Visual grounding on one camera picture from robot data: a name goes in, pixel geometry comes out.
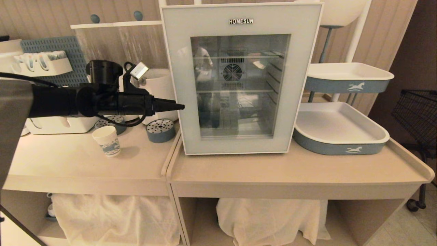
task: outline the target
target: horse logo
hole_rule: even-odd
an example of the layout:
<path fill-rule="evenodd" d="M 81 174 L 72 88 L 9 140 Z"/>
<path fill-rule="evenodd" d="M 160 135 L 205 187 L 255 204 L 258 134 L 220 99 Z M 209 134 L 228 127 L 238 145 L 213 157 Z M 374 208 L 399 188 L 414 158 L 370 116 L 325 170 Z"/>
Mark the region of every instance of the horse logo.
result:
<path fill-rule="evenodd" d="M 348 91 L 362 91 L 364 82 L 360 83 L 359 85 L 350 84 L 350 88 L 348 88 Z"/>
<path fill-rule="evenodd" d="M 355 148 L 355 149 L 352 149 L 352 148 L 347 148 L 348 150 L 346 151 L 346 153 L 358 153 L 358 152 L 361 152 L 361 149 L 362 149 L 363 147 L 358 147 L 358 148 Z"/>

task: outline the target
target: white tray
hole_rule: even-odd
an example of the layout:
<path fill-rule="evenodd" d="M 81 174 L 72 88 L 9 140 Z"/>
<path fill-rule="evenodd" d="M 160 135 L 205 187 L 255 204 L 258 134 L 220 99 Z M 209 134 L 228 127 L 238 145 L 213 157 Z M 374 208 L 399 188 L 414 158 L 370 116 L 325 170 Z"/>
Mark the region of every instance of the white tray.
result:
<path fill-rule="evenodd" d="M 305 89 L 322 93 L 380 93 L 392 78 L 392 73 L 363 63 L 310 64 Z"/>
<path fill-rule="evenodd" d="M 384 128 L 344 102 L 302 103 L 293 137 L 324 155 L 376 154 L 390 138 Z"/>

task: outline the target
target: paper cup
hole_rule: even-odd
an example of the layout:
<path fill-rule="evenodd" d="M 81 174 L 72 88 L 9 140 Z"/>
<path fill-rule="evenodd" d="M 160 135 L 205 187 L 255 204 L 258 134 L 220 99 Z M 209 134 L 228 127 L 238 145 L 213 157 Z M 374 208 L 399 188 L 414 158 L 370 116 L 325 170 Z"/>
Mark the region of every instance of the paper cup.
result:
<path fill-rule="evenodd" d="M 96 129 L 92 135 L 107 157 L 114 157 L 120 153 L 120 143 L 115 127 L 107 126 Z"/>

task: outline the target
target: cabinet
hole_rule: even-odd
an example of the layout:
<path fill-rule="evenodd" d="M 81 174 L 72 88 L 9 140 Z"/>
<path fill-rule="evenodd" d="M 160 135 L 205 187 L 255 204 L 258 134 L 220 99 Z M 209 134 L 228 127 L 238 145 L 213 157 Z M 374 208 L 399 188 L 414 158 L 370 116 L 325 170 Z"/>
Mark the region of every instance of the cabinet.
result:
<path fill-rule="evenodd" d="M 391 139 L 375 155 L 326 156 L 291 142 L 285 154 L 191 156 L 179 141 L 167 170 L 186 241 L 232 246 L 219 228 L 211 198 L 328 199 L 333 240 L 317 245 L 362 246 L 433 171 Z M 289 246 L 310 246 L 298 236 Z"/>
<path fill-rule="evenodd" d="M 118 138 L 121 153 L 107 158 L 91 132 L 21 137 L 1 193 L 2 206 L 48 246 L 62 246 L 68 242 L 59 224 L 44 218 L 48 192 L 166 196 L 174 204 L 165 174 L 180 133 L 155 144 L 141 124 Z"/>
<path fill-rule="evenodd" d="M 106 158 L 90 133 L 20 139 L 2 205 L 47 245 L 68 245 L 44 219 L 46 192 L 169 196 L 181 245 L 233 246 L 219 228 L 217 198 L 328 199 L 322 246 L 363 246 L 434 172 L 391 139 L 375 155 L 326 156 L 291 141 L 288 153 L 186 155 L 180 133 L 153 144 L 144 126 L 119 136 L 122 153 Z M 288 246 L 310 246 L 298 236 Z"/>

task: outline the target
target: cart wheel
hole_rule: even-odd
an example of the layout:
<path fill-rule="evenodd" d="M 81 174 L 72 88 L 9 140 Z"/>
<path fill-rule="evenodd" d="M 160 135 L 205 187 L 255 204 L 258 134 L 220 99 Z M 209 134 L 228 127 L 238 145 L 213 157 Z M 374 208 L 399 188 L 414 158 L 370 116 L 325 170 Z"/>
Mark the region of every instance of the cart wheel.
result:
<path fill-rule="evenodd" d="M 417 212 L 419 210 L 419 208 L 416 206 L 416 200 L 414 199 L 409 199 L 406 205 L 410 212 Z"/>

